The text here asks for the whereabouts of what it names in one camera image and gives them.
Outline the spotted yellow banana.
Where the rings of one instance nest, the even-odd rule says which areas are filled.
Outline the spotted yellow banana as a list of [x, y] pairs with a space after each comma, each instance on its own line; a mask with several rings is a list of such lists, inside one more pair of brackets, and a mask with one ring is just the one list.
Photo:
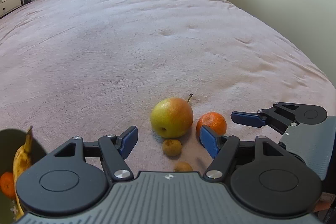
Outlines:
[[14, 179], [14, 190], [15, 190], [15, 199], [17, 203], [17, 212], [15, 214], [15, 219], [20, 219], [23, 215], [23, 209], [20, 205], [20, 200], [17, 194], [17, 180], [19, 176], [29, 169], [30, 166], [32, 166], [32, 160], [31, 160], [31, 150], [33, 146], [33, 127], [30, 126], [27, 130], [26, 137], [25, 137], [25, 143], [21, 147], [18, 148], [18, 150], [15, 153], [14, 161], [13, 161], [13, 179]]

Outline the orange mandarin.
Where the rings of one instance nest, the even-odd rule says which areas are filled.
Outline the orange mandarin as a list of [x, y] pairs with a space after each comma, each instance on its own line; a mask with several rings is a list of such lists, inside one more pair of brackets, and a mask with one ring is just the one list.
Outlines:
[[202, 126], [209, 126], [212, 130], [214, 130], [218, 135], [224, 135], [227, 131], [227, 122], [219, 113], [209, 112], [203, 114], [196, 126], [196, 136], [200, 137], [200, 130]]
[[11, 200], [15, 199], [14, 177], [11, 172], [5, 172], [1, 175], [1, 191]]

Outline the small brown longan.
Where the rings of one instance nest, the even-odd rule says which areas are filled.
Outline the small brown longan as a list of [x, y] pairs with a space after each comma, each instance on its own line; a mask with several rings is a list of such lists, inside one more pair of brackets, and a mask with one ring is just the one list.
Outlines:
[[193, 168], [189, 163], [184, 161], [179, 161], [174, 166], [174, 172], [192, 172]]
[[178, 156], [182, 152], [182, 143], [178, 139], [166, 139], [162, 143], [162, 151], [166, 156]]

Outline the red-green pear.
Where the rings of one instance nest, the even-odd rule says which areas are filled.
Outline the red-green pear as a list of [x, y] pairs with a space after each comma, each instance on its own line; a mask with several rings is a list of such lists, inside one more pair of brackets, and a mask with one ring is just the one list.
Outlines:
[[155, 133], [165, 139], [179, 138], [185, 135], [193, 125], [194, 114], [189, 104], [193, 94], [182, 99], [171, 97], [157, 103], [150, 114], [151, 127]]

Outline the green colander bowl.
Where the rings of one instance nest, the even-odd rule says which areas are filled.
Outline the green colander bowl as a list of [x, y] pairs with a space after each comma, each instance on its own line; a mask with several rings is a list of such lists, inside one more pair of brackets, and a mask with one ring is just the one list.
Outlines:
[[[15, 157], [15, 153], [18, 148], [24, 145], [26, 140], [26, 133], [22, 130], [17, 130], [14, 128], [8, 128], [5, 130], [1, 130], [1, 141], [0, 141], [0, 153], [1, 153], [1, 162], [0, 162], [0, 171], [1, 175], [5, 172], [13, 171], [13, 161]], [[40, 145], [40, 143], [33, 139], [33, 150], [32, 150], [32, 163], [35, 164], [41, 158], [46, 156], [45, 149]], [[1, 224], [13, 223], [15, 221], [15, 210], [16, 202], [11, 198], [8, 198], [1, 191], [0, 193], [0, 201], [1, 201], [1, 213], [0, 213], [0, 221]]]

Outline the pink bed blanket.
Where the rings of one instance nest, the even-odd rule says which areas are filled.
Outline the pink bed blanket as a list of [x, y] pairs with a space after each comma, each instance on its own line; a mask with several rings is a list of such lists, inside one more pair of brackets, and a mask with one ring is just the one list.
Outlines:
[[32, 127], [47, 151], [135, 125], [131, 170], [172, 170], [150, 123], [170, 97], [189, 99], [195, 120], [222, 114], [242, 140], [280, 135], [233, 123], [233, 111], [290, 102], [335, 114], [325, 73], [225, 0], [36, 0], [1, 19], [1, 128]]

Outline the white bedside table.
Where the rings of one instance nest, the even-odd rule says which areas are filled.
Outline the white bedside table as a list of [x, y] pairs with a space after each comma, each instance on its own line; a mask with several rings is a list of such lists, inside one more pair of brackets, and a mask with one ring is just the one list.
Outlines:
[[1, 18], [30, 2], [31, 0], [1, 0], [0, 4]]

